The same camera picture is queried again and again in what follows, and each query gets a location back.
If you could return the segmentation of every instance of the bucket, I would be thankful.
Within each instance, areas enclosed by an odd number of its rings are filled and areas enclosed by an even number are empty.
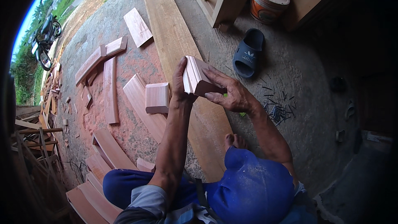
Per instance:
[[[271,24],[286,10],[289,3],[290,0],[251,0],[250,14],[264,24]]]

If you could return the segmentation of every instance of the forearm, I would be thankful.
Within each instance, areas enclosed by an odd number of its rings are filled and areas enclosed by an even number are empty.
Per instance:
[[[187,153],[187,134],[192,103],[171,99],[166,131],[160,143],[156,171],[149,184],[164,189],[172,201],[181,180]]]
[[[289,145],[257,100],[252,102],[248,115],[256,131],[258,143],[267,159],[279,163],[292,162]]]

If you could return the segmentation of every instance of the nail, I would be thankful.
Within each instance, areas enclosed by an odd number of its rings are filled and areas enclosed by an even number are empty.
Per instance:
[[[209,100],[214,99],[214,95],[212,93],[205,93],[205,97]]]

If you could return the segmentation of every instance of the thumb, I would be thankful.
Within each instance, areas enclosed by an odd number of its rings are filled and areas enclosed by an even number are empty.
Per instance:
[[[211,102],[219,104],[221,106],[225,102],[225,97],[220,93],[215,93],[215,92],[205,93],[205,97]]]

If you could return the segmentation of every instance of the bare foot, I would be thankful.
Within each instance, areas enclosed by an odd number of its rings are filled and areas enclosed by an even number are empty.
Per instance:
[[[225,151],[227,151],[231,146],[235,146],[238,149],[248,148],[246,141],[241,136],[237,134],[227,134],[225,136]]]

